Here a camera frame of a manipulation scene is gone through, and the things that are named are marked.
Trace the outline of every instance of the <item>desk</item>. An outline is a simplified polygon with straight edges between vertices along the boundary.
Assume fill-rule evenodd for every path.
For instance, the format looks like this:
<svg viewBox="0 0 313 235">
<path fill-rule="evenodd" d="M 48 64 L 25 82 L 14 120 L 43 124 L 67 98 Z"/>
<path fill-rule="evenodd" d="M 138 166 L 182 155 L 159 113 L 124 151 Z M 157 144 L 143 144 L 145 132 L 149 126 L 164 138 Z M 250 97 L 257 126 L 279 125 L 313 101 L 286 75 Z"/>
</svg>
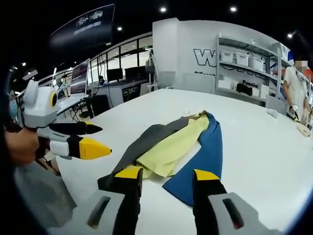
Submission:
<svg viewBox="0 0 313 235">
<path fill-rule="evenodd" d="M 62 113 L 64 113 L 68 109 L 72 108 L 76 104 L 79 104 L 79 103 L 82 103 L 82 102 L 86 102 L 86 106 L 87 106 L 87 109 L 88 109 L 89 116 L 91 118 L 93 118 L 93 114 L 92 114 L 90 102 L 89 102 L 89 99 L 88 99 L 88 95 L 86 95 L 84 97 L 77 97 L 77 98 L 72 97 L 71 100 L 67 100 L 67 99 L 68 98 L 63 99 L 63 100 L 61 100 L 60 102 L 57 103 L 57 105 L 58 105 L 57 116 L 62 114 Z"/>
<path fill-rule="evenodd" d="M 112 171 L 126 148 L 149 126 L 202 110 L 221 123 L 226 190 L 250 203 L 268 228 L 285 230 L 312 189 L 313 137 L 305 138 L 296 123 L 281 114 L 275 119 L 263 107 L 206 93 L 162 89 L 92 119 L 103 131 L 90 137 L 108 145 L 112 154 L 92 161 L 58 157 L 74 200 L 79 204 L 97 190 L 97 179 Z M 182 159 L 176 172 L 198 149 L 199 144 Z M 192 209 L 162 188 L 165 181 L 144 180 L 136 234 L 195 235 Z"/>
<path fill-rule="evenodd" d="M 132 98 L 138 97 L 140 95 L 140 85 L 146 82 L 148 82 L 148 80 L 135 82 L 121 81 L 110 83 L 109 86 L 105 84 L 99 88 L 97 95 L 105 94 L 108 97 L 110 108 L 116 107 Z"/>
</svg>

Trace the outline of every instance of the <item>shelving unit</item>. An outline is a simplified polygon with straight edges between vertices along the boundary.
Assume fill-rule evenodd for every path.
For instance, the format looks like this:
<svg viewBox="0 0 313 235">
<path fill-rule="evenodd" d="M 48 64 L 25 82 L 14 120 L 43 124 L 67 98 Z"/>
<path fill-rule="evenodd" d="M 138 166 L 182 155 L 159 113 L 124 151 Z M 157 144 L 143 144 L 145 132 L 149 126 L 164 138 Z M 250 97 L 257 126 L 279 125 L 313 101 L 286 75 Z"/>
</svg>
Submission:
<svg viewBox="0 0 313 235">
<path fill-rule="evenodd" d="M 248 98 L 251 98 L 251 99 L 256 99 L 256 100 L 262 101 L 262 102 L 265 102 L 265 101 L 266 101 L 265 99 L 262 99 L 262 98 L 260 98 L 260 97 L 249 96 L 249 95 L 247 95 L 247 94 L 245 94 L 245 93 L 239 93 L 238 91 L 232 90 L 232 89 L 226 89 L 226 88 L 220 88 L 220 87 L 218 87 L 217 90 L 222 91 L 222 92 L 229 92 L 229 93 L 233 93 L 233 94 L 242 95 L 242 96 L 245 96 L 245 97 L 248 97 Z"/>
<path fill-rule="evenodd" d="M 220 61 L 219 60 L 219 55 L 220 55 L 220 51 L 221 51 L 220 46 L 243 49 L 243 50 L 257 53 L 259 55 L 266 57 L 266 60 L 268 61 L 266 71 L 259 71 L 259 70 L 252 68 L 252 67 Z M 261 75 L 264 78 L 264 80 L 267 80 L 267 81 L 272 80 L 272 81 L 277 82 L 275 95 L 276 95 L 276 98 L 278 98 L 278 95 L 280 92 L 280 87 L 282 84 L 282 76 L 281 76 L 282 66 L 285 66 L 285 67 L 291 66 L 287 61 L 282 59 L 279 49 L 277 49 L 277 52 L 273 52 L 267 48 L 257 46 L 255 44 L 253 44 L 252 42 L 248 43 L 248 42 L 244 42 L 241 40 L 228 38 L 228 37 L 224 37 L 224 36 L 220 36 L 220 35 L 217 35 L 217 37 L 216 37 L 216 48 L 217 48 L 217 51 L 216 51 L 216 53 L 217 53 L 217 65 L 216 65 L 215 90 L 223 90 L 225 92 L 240 94 L 240 93 L 233 91 L 233 90 L 228 91 L 227 89 L 221 89 L 218 87 L 218 81 L 219 81 L 219 77 L 220 77 L 220 65 L 227 65 L 227 66 L 232 66 L 232 67 L 236 67 L 236 68 L 241 68 L 241 69 L 244 69 L 246 71 L 251 71 L 253 73 L 257 73 L 257 74 Z M 277 77 L 270 75 L 270 73 L 269 73 L 269 69 L 270 69 L 269 68 L 269 62 L 271 59 L 278 62 L 278 76 Z M 257 97 L 252 97 L 252 96 L 250 96 L 250 97 L 257 99 L 257 100 L 265 101 L 264 99 L 260 99 L 260 98 L 258 99 Z"/>
<path fill-rule="evenodd" d="M 252 72 L 255 72 L 255 73 L 258 73 L 266 78 L 270 78 L 274 81 L 277 81 L 277 78 L 273 75 L 270 75 L 269 73 L 267 72 L 263 72 L 263 71 L 260 71 L 260 70 L 256 70 L 252 67 L 249 67 L 249 66 L 244 66 L 244 65 L 239 65 L 239 64 L 235 64 L 235 63 L 230 63 L 230 62 L 225 62 L 225 61 L 222 61 L 220 60 L 220 64 L 221 65 L 228 65 L 228 66 L 232 66 L 232 67 L 236 67 L 236 68 L 241 68 L 241 69 L 244 69 L 246 71 L 252 71 Z"/>
</svg>

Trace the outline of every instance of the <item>computer monitor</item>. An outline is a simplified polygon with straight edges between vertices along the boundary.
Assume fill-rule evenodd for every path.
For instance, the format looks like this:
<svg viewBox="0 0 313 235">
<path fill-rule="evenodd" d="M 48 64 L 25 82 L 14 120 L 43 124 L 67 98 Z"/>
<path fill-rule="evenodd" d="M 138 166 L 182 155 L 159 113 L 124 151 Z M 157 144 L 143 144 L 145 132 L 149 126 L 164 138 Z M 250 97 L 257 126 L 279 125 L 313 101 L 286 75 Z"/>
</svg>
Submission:
<svg viewBox="0 0 313 235">
<path fill-rule="evenodd" d="M 86 94 L 89 59 L 76 66 L 72 71 L 70 95 Z"/>
<path fill-rule="evenodd" d="M 138 81 L 147 79 L 146 67 L 139 66 L 125 69 L 125 78 L 128 81 Z"/>
<path fill-rule="evenodd" d="M 119 81 L 120 79 L 123 79 L 123 70 L 122 69 L 107 70 L 107 77 L 108 82 L 115 80 Z"/>
</svg>

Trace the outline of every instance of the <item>white shirt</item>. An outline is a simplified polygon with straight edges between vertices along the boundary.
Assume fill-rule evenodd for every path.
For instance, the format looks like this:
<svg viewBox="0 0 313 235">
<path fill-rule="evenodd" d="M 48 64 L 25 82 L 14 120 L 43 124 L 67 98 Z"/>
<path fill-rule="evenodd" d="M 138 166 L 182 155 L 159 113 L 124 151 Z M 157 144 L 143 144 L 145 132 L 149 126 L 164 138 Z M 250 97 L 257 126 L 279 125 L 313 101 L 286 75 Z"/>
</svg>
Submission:
<svg viewBox="0 0 313 235">
<path fill-rule="evenodd" d="M 294 67 L 286 68 L 284 80 L 289 85 L 291 102 L 298 107 L 298 110 L 296 112 L 298 113 L 298 117 L 301 120 L 303 114 L 303 101 L 307 95 L 307 84 L 301 77 L 297 76 L 296 69 Z M 292 113 L 289 111 L 289 105 L 287 113 L 293 116 Z"/>
</svg>

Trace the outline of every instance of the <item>white box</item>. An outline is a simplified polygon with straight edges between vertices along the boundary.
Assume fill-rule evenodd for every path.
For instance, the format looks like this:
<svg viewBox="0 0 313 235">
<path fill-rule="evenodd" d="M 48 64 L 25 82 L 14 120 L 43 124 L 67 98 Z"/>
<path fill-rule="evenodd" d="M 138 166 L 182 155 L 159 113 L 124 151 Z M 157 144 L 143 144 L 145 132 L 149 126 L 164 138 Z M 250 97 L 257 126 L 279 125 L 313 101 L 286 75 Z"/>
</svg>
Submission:
<svg viewBox="0 0 313 235">
<path fill-rule="evenodd" d="M 233 63 L 234 53 L 230 51 L 221 51 L 221 60 L 224 62 Z"/>
<path fill-rule="evenodd" d="M 266 99 L 266 96 L 268 96 L 268 92 L 261 91 L 260 98 Z"/>
<path fill-rule="evenodd" d="M 219 88 L 224 88 L 224 89 L 231 89 L 231 82 L 230 81 L 224 81 L 224 80 L 219 80 Z"/>
<path fill-rule="evenodd" d="M 255 88 L 255 87 L 252 87 L 252 95 L 259 97 L 260 96 L 260 90 Z"/>
<path fill-rule="evenodd" d="M 250 67 L 253 67 L 256 70 L 263 71 L 264 61 L 256 57 L 250 57 Z"/>
<path fill-rule="evenodd" d="M 238 65 L 248 66 L 249 64 L 249 55 L 236 52 L 235 53 L 236 63 Z"/>
<path fill-rule="evenodd" d="M 286 61 L 288 61 L 288 53 L 289 53 L 289 49 L 281 44 L 281 43 L 273 43 L 272 44 L 272 51 L 276 54 L 277 53 L 277 48 L 280 50 L 280 54 L 282 56 L 282 58 Z"/>
<path fill-rule="evenodd" d="M 223 77 L 224 81 L 230 82 L 230 88 L 231 89 L 236 89 L 236 86 L 237 86 L 238 82 L 236 82 L 235 80 L 231 79 L 230 77 L 226 77 L 226 76 L 222 76 L 222 77 Z"/>
<path fill-rule="evenodd" d="M 261 85 L 261 92 L 260 92 L 260 98 L 266 99 L 266 96 L 268 96 L 269 93 L 269 87 L 266 85 Z"/>
<path fill-rule="evenodd" d="M 269 93 L 269 87 L 261 84 L 261 91 Z"/>
</svg>

